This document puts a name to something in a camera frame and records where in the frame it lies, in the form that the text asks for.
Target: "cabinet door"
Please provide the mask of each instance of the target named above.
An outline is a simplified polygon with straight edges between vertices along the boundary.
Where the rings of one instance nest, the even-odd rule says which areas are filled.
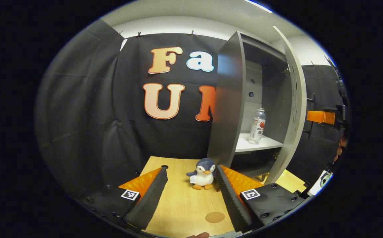
[[[240,134],[245,78],[243,42],[240,32],[236,32],[218,53],[217,93],[208,148],[208,158],[226,167],[233,161]]]
[[[290,71],[291,112],[284,143],[265,184],[275,182],[288,166],[302,136],[306,116],[306,84],[302,66],[287,38],[277,27],[273,26],[273,28],[281,36],[288,69]]]

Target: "penguin plush toy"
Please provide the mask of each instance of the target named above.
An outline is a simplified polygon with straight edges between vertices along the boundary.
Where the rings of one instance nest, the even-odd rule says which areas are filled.
[[[194,182],[194,189],[205,189],[212,188],[212,182],[214,182],[215,176],[215,163],[209,158],[203,158],[196,164],[196,170],[194,172],[186,173],[187,176],[191,177],[196,175],[196,181]]]

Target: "orange letter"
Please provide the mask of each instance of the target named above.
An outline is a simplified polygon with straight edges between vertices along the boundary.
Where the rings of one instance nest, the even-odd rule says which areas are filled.
[[[202,92],[202,104],[200,105],[199,115],[196,115],[196,120],[207,122],[211,119],[209,109],[211,109],[212,116],[214,116],[216,91],[211,86],[200,86],[199,91]]]
[[[175,52],[178,55],[181,55],[183,50],[180,47],[169,47],[153,49],[150,52],[153,53],[153,64],[148,72],[149,74],[159,74],[169,72],[171,68],[166,66],[166,62],[168,61],[169,64],[174,64],[177,59],[174,53],[169,53],[169,55],[166,55],[166,53]]]
[[[146,83],[143,85],[145,90],[145,111],[146,113],[156,119],[170,119],[175,117],[180,107],[181,91],[185,89],[181,84],[169,84],[168,89],[171,91],[171,98],[169,101],[168,110],[160,110],[158,108],[158,95],[162,89],[159,83]]]

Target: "white ceiling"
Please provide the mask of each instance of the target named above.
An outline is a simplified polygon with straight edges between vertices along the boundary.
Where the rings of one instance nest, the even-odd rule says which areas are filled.
[[[268,13],[243,0],[137,0],[102,17],[110,26],[143,18],[188,16],[220,21],[246,30],[268,42],[279,40],[272,26],[286,37],[306,35],[275,13]]]

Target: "plastic water bottle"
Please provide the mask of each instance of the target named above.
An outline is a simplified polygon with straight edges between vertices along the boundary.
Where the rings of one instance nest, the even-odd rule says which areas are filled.
[[[264,133],[265,121],[267,116],[265,115],[265,109],[261,107],[256,110],[256,116],[253,118],[252,127],[250,128],[249,143],[259,144]]]

